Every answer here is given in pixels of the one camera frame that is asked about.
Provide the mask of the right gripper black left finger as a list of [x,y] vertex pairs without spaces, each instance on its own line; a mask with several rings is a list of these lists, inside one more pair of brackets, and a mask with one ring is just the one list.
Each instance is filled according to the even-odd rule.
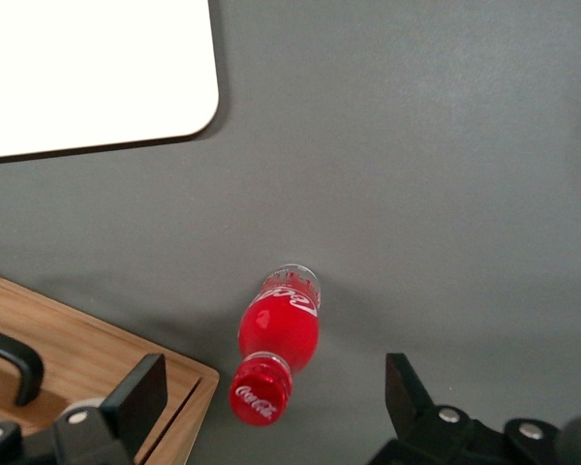
[[98,406],[71,407],[26,437],[0,421],[0,464],[133,464],[167,403],[166,359],[148,354]]

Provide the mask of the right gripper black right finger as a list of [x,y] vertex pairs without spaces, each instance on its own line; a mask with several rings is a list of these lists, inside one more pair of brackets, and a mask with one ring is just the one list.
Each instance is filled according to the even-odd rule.
[[559,429],[531,418],[495,431],[461,409],[433,402],[408,358],[385,357],[385,406],[396,433],[372,464],[557,464]]

